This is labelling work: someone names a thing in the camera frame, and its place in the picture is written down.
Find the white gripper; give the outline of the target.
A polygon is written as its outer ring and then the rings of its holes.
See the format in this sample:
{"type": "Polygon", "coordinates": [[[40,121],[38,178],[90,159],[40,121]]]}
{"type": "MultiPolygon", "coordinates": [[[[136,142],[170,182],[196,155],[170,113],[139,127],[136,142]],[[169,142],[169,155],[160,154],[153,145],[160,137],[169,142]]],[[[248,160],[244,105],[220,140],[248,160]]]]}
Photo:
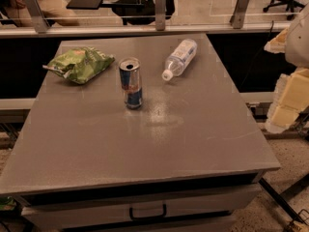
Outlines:
{"type": "MultiPolygon", "coordinates": [[[[285,52],[287,62],[297,67],[309,68],[309,4],[291,22],[289,30],[282,30],[268,41],[264,50],[274,54],[285,52]]],[[[282,133],[308,106],[309,70],[296,69],[290,75],[281,74],[267,113],[266,130],[270,133],[282,133]]]]}

